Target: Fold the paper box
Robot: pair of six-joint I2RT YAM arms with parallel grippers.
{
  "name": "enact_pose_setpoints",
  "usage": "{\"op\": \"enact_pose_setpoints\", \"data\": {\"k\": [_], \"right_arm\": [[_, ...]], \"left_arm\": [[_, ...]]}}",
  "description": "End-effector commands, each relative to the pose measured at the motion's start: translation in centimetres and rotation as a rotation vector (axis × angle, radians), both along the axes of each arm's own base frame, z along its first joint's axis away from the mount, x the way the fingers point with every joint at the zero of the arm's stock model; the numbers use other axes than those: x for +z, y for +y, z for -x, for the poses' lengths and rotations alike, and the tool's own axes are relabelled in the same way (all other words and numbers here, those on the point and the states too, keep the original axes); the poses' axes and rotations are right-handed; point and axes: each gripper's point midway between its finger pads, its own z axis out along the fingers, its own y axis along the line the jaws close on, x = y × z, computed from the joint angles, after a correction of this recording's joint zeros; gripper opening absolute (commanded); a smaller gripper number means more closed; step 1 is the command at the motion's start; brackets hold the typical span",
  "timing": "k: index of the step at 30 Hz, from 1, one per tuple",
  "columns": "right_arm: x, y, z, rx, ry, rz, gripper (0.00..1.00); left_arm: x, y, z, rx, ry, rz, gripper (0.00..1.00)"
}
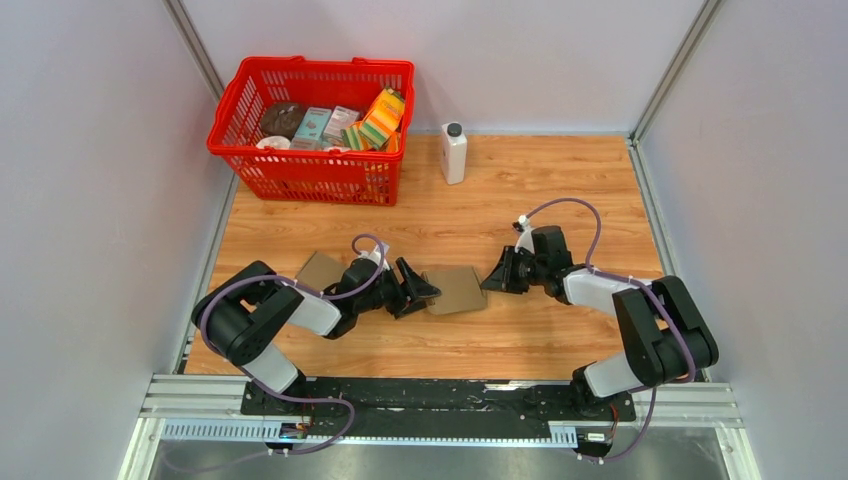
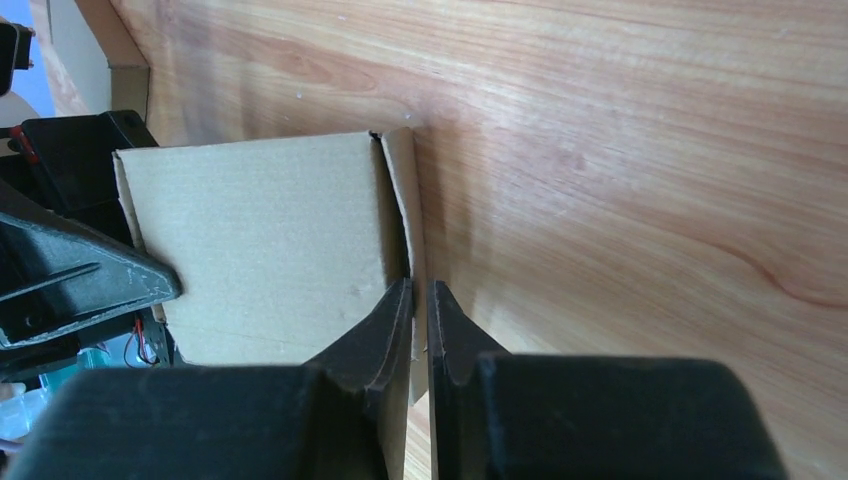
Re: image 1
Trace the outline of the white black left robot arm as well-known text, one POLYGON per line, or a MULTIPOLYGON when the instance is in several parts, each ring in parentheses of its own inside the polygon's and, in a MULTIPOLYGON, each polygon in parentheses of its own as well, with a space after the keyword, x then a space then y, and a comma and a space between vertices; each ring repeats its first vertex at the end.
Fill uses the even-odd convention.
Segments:
POLYGON ((393 265, 378 254, 356 258, 322 290, 299 286, 255 261, 200 300, 191 321, 211 350, 265 387, 279 413, 291 415, 304 405, 306 377, 274 343, 284 326, 334 340, 363 313, 384 309, 399 319, 440 294, 402 257, 393 265))

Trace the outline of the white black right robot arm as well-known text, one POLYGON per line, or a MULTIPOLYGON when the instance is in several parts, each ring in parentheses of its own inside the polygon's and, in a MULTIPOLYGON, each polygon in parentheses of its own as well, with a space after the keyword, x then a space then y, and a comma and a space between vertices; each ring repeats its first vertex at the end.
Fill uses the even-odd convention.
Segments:
POLYGON ((617 396, 693 379, 719 359, 718 345, 684 282, 677 276, 644 281, 578 264, 558 226, 522 228, 504 247, 484 290, 524 294, 533 286, 560 303, 615 318, 622 352, 576 369, 570 404, 598 417, 617 396))

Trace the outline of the brown cardboard box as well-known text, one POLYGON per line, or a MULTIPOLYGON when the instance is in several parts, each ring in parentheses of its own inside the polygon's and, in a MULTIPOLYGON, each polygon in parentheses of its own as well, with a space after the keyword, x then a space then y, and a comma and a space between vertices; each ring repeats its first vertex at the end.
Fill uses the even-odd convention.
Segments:
POLYGON ((315 291, 323 291, 338 282, 347 265, 321 252, 314 252, 303 264, 295 279, 315 291))

